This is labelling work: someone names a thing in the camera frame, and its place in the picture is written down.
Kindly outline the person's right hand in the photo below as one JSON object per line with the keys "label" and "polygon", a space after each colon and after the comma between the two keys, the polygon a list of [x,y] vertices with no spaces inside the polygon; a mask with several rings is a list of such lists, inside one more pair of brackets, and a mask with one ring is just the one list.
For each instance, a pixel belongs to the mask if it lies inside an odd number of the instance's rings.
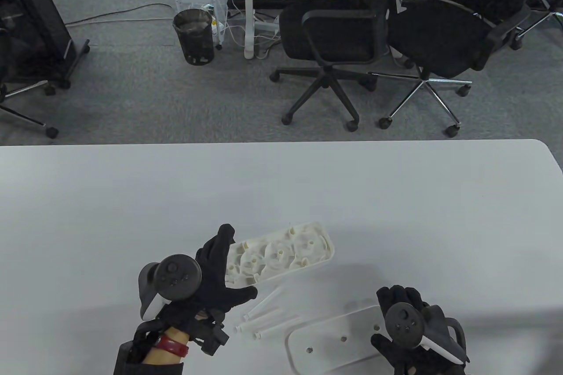
{"label": "person's right hand", "polygon": [[469,361],[464,331],[456,319],[445,317],[437,305],[430,306],[414,288],[394,285],[377,291],[390,339],[371,337],[380,355],[396,375],[463,375]]}

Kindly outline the person's left hand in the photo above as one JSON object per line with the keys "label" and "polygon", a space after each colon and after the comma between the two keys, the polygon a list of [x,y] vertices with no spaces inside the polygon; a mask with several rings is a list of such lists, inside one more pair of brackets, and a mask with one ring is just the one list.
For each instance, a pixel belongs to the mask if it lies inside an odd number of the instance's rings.
{"label": "person's left hand", "polygon": [[199,322],[198,315],[205,315],[201,322],[222,324],[224,317],[232,308],[241,306],[258,295],[254,286],[227,288],[225,275],[229,249],[234,244],[235,229],[231,224],[223,224],[218,233],[201,247],[195,261],[200,266],[202,278],[200,287],[188,299],[172,302],[160,313],[167,328],[174,328],[194,337],[194,325]]}

